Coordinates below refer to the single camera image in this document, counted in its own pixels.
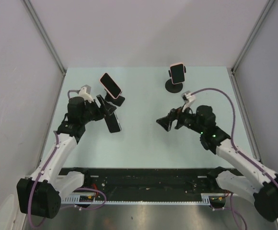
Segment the dark blue phone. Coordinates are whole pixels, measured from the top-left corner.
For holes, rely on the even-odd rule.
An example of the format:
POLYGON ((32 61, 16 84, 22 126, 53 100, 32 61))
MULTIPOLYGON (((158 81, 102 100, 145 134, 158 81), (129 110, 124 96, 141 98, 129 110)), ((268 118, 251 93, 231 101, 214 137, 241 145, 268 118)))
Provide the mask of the dark blue phone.
POLYGON ((116 118, 105 120, 105 122, 106 122, 107 128, 110 133, 117 133, 122 130, 117 115, 116 115, 116 118))

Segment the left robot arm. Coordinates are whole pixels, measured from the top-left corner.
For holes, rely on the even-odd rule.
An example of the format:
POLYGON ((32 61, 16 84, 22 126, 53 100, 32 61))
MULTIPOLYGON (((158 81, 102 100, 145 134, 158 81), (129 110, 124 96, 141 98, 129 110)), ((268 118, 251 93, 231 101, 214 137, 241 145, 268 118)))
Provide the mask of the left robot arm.
POLYGON ((101 95, 88 101, 86 96, 69 99, 67 113, 54 131, 55 141, 47 156, 38 168, 28 177, 17 183, 17 195, 20 211, 24 214, 54 218, 61 201, 77 188, 87 191, 91 188, 91 179, 81 172, 69 172, 63 179, 57 179, 62 166, 78 145, 91 121, 109 118, 116 106, 107 102, 101 95))

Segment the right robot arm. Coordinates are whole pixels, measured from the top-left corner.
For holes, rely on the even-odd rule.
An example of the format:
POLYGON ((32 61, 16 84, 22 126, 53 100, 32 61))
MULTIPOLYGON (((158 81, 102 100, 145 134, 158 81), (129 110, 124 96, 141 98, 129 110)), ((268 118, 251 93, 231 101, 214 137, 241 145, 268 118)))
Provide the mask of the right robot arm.
POLYGON ((173 121, 177 122, 175 129, 186 127, 197 132, 204 149, 226 160, 242 174, 239 177, 217 168, 219 173, 207 179, 210 191, 233 192, 252 203, 264 219, 270 222, 278 219, 278 173, 242 153, 233 144, 232 137, 216 125, 212 107, 201 105, 195 113, 179 107, 156 120, 166 131, 171 130, 173 121))

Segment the black folding phone stand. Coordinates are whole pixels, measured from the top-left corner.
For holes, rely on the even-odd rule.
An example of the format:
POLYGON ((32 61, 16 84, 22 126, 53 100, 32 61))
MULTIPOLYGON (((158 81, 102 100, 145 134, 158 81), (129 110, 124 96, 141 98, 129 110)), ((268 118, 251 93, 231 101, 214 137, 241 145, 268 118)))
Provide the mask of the black folding phone stand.
POLYGON ((118 106, 118 107, 120 107, 123 103, 124 103, 124 101, 125 101, 125 97, 123 97, 123 96, 118 96, 116 99, 114 99, 110 94, 109 94, 109 92, 107 91, 107 90, 105 90, 106 91, 106 96, 105 96, 105 100, 107 101, 107 102, 109 102, 109 103, 111 103, 111 104, 113 104, 113 105, 115 105, 115 106, 118 106))

